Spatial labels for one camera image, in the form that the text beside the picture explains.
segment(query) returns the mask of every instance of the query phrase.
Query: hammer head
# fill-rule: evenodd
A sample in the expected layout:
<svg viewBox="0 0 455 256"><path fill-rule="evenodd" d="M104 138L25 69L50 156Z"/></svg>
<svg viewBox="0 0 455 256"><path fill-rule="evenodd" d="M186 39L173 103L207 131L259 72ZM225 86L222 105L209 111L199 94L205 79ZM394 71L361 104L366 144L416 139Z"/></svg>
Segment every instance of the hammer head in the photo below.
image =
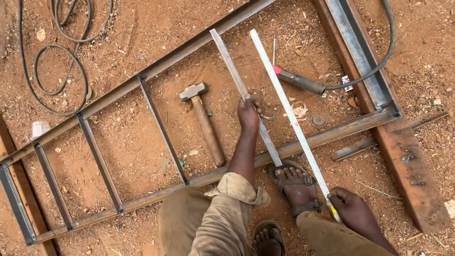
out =
<svg viewBox="0 0 455 256"><path fill-rule="evenodd" d="M193 84L188 86L183 92L180 93L180 99L182 101L187 101L190 98L196 96L196 95L201 95L203 93L206 93L208 91L208 86L206 83L202 82L199 84Z"/></svg>

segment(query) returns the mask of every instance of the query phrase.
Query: metal washer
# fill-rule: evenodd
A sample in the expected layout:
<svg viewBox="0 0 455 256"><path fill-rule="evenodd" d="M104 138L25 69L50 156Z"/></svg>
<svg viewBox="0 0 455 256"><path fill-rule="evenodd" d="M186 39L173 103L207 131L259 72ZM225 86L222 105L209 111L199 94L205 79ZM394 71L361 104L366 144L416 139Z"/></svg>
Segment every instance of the metal washer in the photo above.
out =
<svg viewBox="0 0 455 256"><path fill-rule="evenodd" d="M329 121L329 118L327 117L327 115L315 114L310 119L310 124L315 128L322 128L327 124L328 121Z"/></svg>

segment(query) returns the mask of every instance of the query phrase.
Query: wire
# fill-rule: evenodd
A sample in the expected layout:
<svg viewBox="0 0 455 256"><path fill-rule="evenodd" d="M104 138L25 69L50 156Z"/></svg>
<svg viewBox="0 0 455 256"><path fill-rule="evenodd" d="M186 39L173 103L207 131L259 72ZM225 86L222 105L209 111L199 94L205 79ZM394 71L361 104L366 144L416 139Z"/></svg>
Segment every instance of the wire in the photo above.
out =
<svg viewBox="0 0 455 256"><path fill-rule="evenodd" d="M336 85L336 86L326 87L325 88L326 91L342 89L342 88L346 88L346 87L352 86L354 84L358 84L360 82L363 82L365 79L367 79L370 76L374 75L377 71L379 71L382 67L384 67L386 62L389 60L390 56L392 56L392 52L394 51L394 48L395 48L395 35L396 35L395 21L394 21L394 17L393 17L393 14L392 14L392 9L391 9L391 7L389 5L389 1L388 0L382 0L382 4L384 5L385 13L387 15L387 19L389 20L389 27L390 27L390 45L389 45L389 49L387 51L387 54L384 56L384 59L382 59L382 61L374 69L372 69L367 74L361 76L360 78L357 78L354 81L350 81L350 82L348 82L346 84L339 84L339 85Z"/></svg>
<svg viewBox="0 0 455 256"><path fill-rule="evenodd" d="M59 9L59 5L60 5L60 0L56 0L55 4L54 4L54 0L49 0L49 7L50 7L50 11L51 11L51 16L54 19L54 22L56 24L57 29L68 40L70 40L72 42L76 42L77 45L76 45L76 48L75 48L74 52L71 52L68 48L66 48L64 46L61 46L61 45L57 45L57 44L45 45L42 48L40 48L39 51L36 53L35 60L33 62L33 76L34 76L35 83L36 83L38 89L42 93L44 93L45 95L49 95L49 96L57 95L57 94L61 93L63 91L63 89L65 89L68 77L70 76L71 69L73 68L74 63L79 68L79 71L80 71L80 73L82 75L82 80L84 82L84 93L83 93L83 96L82 96L82 101L81 101L79 106L74 111L69 112L69 113L65 113L65 112L59 112L59 111L53 110L53 109L49 108L48 106L46 106L38 98L38 96L36 95L32 85L30 83L30 78L28 76L27 66L26 66L26 62L25 62L24 43L23 43L23 40L22 40L22 11L24 9L22 1L23 0L18 0L17 1L17 3L18 3L17 27L18 27L18 38L19 38L19 51L20 51L20 58L21 58L21 61L22 61L22 71L24 72L25 83L26 83L27 87L29 88L32 96L37 100L38 104L40 104L45 110L49 111L50 113L52 113L54 115L58 115L58 116L62 116L62 117L72 116L73 114L79 112L82 109L82 107L84 106L84 104L86 102L86 96L87 96L87 93L88 93L87 75L85 74L84 68L82 67L81 63L76 58L77 51L79 50L79 47L82 45L82 43L88 42L88 41L92 41L97 36L99 36L99 34L100 34L98 32L94 36L85 39L85 36L87 35L87 32L88 32L88 30L90 28L90 23L91 23L91 2L90 2L90 0L85 0L86 3L87 3L87 8L88 8L87 21L86 21L84 30L82 32L81 38L80 39L75 39L75 38L72 38L72 37L68 36L67 34L65 34L61 26L66 25L66 23L68 22L68 20L70 18L70 15L73 12L74 6L76 5L77 0L73 0L73 2L70 5L70 8L68 10L68 13L66 14L65 19L62 22L60 22L59 19L58 19L58 9ZM114 1L113 0L109 0L109 11L107 13L107 18L106 18L106 21L104 22L104 26L103 26L103 30L102 31L106 30L107 23L109 22L109 19L111 17L111 13L112 13L113 7L114 7ZM38 78L38 60L39 60L41 54L47 48L52 48L52 47L62 49L64 52L66 52L71 57L71 63L70 63L70 66L68 68L68 72L66 73L66 77L62 81L62 84L60 85L60 87L57 90L53 91L53 92L48 92L47 90L45 90L43 88L43 86L41 85L40 80Z"/></svg>

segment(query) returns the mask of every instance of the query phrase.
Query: wooden hammer handle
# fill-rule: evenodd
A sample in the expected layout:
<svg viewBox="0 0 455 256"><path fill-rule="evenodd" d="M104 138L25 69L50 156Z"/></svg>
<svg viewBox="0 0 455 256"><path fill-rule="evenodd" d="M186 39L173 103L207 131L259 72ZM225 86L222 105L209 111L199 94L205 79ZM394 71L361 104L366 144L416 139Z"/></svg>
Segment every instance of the wooden hammer handle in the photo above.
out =
<svg viewBox="0 0 455 256"><path fill-rule="evenodd" d="M193 110L196 112L196 116L201 124L202 133L204 134L205 141L207 142L208 150L212 155L213 161L216 167L224 166L226 158L221 150L220 143L218 142L217 135L213 130L212 124L208 119L207 111L205 110L204 103L202 103L199 95L191 98L193 102Z"/></svg>

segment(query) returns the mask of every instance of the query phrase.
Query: measuring tape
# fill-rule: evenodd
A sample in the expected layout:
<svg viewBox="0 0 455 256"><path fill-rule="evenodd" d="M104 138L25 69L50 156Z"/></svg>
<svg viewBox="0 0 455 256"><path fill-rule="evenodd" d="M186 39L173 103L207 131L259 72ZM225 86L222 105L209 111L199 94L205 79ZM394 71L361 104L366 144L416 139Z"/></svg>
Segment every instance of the measuring tape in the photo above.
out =
<svg viewBox="0 0 455 256"><path fill-rule="evenodd" d="M286 97L286 94L284 94L283 87L281 87L280 81L278 80L278 77L275 74L275 71L273 70L273 66L270 63L270 60L268 59L264 46L262 46L261 40L259 39L258 33L256 32L255 29L250 31L250 36L253 39L254 45L258 50L262 62L264 63L265 69L267 70L267 73L270 76L270 79L272 80L273 87L275 87L275 90L277 91L278 97L280 98L284 110L286 111L286 114L288 115L291 125L294 128L295 134L297 135L300 145L302 145L303 152L305 152L305 155L307 156L308 162L311 166L311 169L313 170L314 177L318 181L319 186L321 187L322 193L324 194L325 197L326 204L330 209L330 214L337 222L341 223L342 221L340 215L335 210L334 206L327 197L327 195L329 194L329 189L325 183L324 177L322 177L321 170L319 169L318 164L314 159L313 153L311 152L305 135L303 134L302 129L300 128L300 125L297 122L297 118L295 117L294 112L292 111L292 107L289 104L288 98Z"/></svg>

